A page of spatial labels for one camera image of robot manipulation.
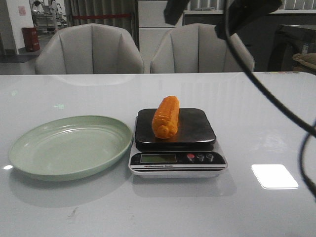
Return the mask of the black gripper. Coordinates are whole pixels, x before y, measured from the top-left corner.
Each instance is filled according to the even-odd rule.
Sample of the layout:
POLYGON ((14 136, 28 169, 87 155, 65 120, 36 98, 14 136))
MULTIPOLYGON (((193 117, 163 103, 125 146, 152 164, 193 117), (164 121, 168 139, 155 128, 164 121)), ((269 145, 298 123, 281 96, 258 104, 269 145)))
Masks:
MULTIPOLYGON (((188 0, 169 0, 163 11, 164 21, 175 25, 187 7, 188 0)), ((252 21, 276 11, 280 0, 234 0, 224 1, 223 17, 215 26, 218 38, 225 40, 252 21)))

